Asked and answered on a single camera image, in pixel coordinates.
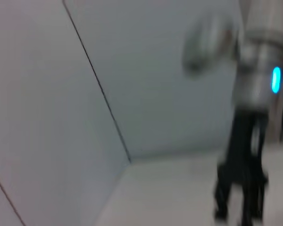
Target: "floor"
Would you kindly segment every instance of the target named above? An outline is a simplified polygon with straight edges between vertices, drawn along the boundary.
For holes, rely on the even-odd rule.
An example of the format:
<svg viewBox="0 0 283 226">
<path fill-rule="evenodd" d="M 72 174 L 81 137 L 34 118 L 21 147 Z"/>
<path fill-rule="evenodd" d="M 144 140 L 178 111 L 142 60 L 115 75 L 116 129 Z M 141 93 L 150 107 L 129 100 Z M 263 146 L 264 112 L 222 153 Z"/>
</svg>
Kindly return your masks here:
<svg viewBox="0 0 283 226">
<path fill-rule="evenodd" d="M 96 226 L 212 226 L 216 163 L 221 152 L 138 162 L 124 172 Z M 266 148 L 270 186 L 265 226 L 283 226 L 283 147 Z M 229 226 L 236 226 L 242 194 L 234 189 Z"/>
</svg>

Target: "white floor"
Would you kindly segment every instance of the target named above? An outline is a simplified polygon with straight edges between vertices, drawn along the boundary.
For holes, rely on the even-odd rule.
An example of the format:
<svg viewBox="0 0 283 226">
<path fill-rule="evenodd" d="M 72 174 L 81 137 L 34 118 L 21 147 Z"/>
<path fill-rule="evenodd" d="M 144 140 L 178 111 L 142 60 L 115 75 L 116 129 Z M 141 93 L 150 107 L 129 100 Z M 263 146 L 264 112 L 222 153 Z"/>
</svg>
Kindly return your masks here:
<svg viewBox="0 0 283 226">
<path fill-rule="evenodd" d="M 152 160 L 130 166 L 96 226 L 212 226 L 219 154 Z M 283 148 L 267 150 L 270 186 L 265 226 L 283 226 Z M 228 225 L 236 226 L 242 194 L 232 192 Z"/>
</svg>

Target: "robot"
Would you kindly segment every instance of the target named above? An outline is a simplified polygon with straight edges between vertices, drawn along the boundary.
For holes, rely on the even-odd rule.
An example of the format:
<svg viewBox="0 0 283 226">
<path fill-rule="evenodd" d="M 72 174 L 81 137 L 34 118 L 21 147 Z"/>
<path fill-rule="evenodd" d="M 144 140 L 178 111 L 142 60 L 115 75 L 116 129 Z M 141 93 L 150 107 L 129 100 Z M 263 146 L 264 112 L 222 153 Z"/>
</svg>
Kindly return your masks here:
<svg viewBox="0 0 283 226">
<path fill-rule="evenodd" d="M 252 226 L 254 219 L 263 219 L 268 176 L 262 169 L 262 150 L 268 112 L 283 81 L 283 0 L 252 0 L 243 31 L 222 13 L 202 18 L 187 36 L 184 68 L 200 74 L 224 56 L 237 63 L 235 110 L 226 158 L 217 167 L 214 217 L 226 221 L 235 184 L 243 190 L 240 225 Z"/>
</svg>

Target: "blue light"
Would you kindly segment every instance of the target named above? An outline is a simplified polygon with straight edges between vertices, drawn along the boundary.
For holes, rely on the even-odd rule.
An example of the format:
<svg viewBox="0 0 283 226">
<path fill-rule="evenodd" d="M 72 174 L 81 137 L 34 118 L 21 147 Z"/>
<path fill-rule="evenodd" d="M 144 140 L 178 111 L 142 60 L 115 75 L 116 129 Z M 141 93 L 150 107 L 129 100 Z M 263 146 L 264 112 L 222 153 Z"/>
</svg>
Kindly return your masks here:
<svg viewBox="0 0 283 226">
<path fill-rule="evenodd" d="M 280 83 L 281 83 L 281 69 L 279 67 L 275 67 L 272 78 L 272 91 L 274 93 L 279 92 Z"/>
</svg>

